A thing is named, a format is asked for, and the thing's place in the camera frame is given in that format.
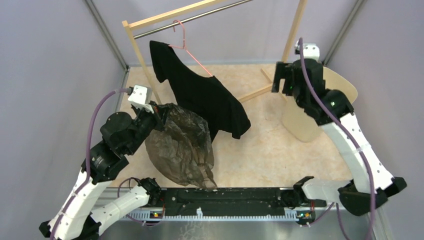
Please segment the dark translucent trash bag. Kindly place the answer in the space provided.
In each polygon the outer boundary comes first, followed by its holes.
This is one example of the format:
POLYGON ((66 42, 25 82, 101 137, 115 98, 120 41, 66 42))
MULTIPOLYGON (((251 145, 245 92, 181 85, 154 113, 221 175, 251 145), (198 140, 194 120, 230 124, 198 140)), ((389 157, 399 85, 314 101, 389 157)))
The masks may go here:
POLYGON ((154 167, 178 185, 216 189, 208 122, 174 103, 162 104, 160 108, 167 111, 164 130, 153 130, 144 142, 154 167))

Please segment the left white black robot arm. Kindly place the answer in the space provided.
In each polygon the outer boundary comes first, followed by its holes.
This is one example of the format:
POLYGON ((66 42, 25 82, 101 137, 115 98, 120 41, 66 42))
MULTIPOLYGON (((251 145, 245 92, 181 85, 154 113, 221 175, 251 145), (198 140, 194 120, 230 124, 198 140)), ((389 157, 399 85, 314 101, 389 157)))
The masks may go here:
POLYGON ((170 108, 150 103, 152 112, 132 107, 136 117, 126 112, 110 115, 100 128, 102 140, 91 147, 81 165, 77 181, 66 202, 39 230, 51 240, 97 240, 115 222, 136 208, 154 207, 160 202, 161 188, 150 177, 138 180, 128 193, 94 208, 104 190, 128 164, 153 130, 163 131, 170 108))

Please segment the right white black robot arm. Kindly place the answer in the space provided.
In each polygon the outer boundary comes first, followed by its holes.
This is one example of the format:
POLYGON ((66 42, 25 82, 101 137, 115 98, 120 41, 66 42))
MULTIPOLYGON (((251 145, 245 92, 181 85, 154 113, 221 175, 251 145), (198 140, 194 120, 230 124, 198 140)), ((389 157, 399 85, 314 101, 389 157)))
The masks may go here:
POLYGON ((293 192, 297 205, 322 200, 363 216, 374 213, 407 187, 405 179, 392 175, 375 154, 347 95, 326 86, 321 63, 314 59, 277 62, 271 90, 292 97, 296 106, 315 121, 334 143, 352 175, 348 181, 303 178, 293 192))

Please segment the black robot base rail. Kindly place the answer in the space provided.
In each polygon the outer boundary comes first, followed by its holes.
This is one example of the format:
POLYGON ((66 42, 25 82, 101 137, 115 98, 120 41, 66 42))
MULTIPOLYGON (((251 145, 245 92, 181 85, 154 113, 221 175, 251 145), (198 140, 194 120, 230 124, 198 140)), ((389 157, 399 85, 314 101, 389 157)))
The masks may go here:
POLYGON ((286 209, 310 207, 292 188, 221 187, 166 188, 152 207, 165 210, 165 216, 195 216, 201 209, 206 217, 283 216, 286 209))

